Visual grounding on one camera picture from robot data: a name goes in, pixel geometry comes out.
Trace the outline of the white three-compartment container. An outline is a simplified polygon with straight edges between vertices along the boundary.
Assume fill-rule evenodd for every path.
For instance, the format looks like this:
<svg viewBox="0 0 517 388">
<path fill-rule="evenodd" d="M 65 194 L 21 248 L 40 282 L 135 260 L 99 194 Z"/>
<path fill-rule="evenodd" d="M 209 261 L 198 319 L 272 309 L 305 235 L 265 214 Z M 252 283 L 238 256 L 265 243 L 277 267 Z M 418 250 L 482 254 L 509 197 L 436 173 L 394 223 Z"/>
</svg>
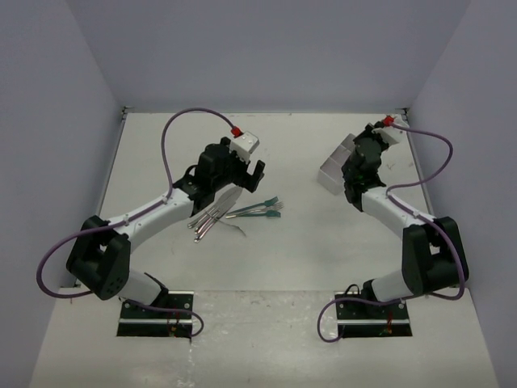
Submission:
<svg viewBox="0 0 517 388">
<path fill-rule="evenodd" d="M 355 135 L 349 133 L 319 167 L 317 182 L 332 195 L 344 193 L 342 167 L 355 148 Z"/>
</svg>

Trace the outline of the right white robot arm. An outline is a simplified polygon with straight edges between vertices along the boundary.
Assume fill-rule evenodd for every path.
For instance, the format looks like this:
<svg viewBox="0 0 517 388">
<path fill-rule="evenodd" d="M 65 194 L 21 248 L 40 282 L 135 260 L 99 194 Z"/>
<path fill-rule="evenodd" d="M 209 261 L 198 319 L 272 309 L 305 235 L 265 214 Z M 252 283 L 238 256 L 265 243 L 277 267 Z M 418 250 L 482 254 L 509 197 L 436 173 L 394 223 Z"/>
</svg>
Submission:
<svg viewBox="0 0 517 388">
<path fill-rule="evenodd" d="M 396 186 L 380 178 L 382 154 L 411 130 L 392 116 L 367 124 L 354 138 L 353 149 L 342 166 L 347 201 L 401 240 L 401 267 L 366 281 L 359 296 L 346 302 L 371 318 L 381 316 L 389 306 L 417 297 L 444 298 L 442 291 L 449 287 L 458 288 L 454 298 L 459 299 L 469 278 L 457 223 L 407 204 L 394 195 Z"/>
</svg>

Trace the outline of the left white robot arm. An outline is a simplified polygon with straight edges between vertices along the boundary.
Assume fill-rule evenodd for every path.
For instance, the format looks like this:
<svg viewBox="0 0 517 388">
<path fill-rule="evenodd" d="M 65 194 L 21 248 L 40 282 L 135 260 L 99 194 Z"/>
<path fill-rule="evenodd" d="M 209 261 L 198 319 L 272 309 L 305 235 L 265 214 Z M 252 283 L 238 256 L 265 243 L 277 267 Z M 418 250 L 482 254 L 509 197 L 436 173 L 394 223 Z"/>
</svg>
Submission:
<svg viewBox="0 0 517 388">
<path fill-rule="evenodd" d="M 194 217 L 213 202 L 231 207 L 242 190 L 254 192 L 265 164 L 248 173 L 259 139 L 250 132 L 205 147 L 194 168 L 174 183 L 171 192 L 132 212 L 110 220 L 87 219 L 66 263 L 66 269 L 99 299 L 120 297 L 151 318 L 163 315 L 168 292 L 155 277 L 130 268 L 132 253 L 167 227 Z"/>
</svg>

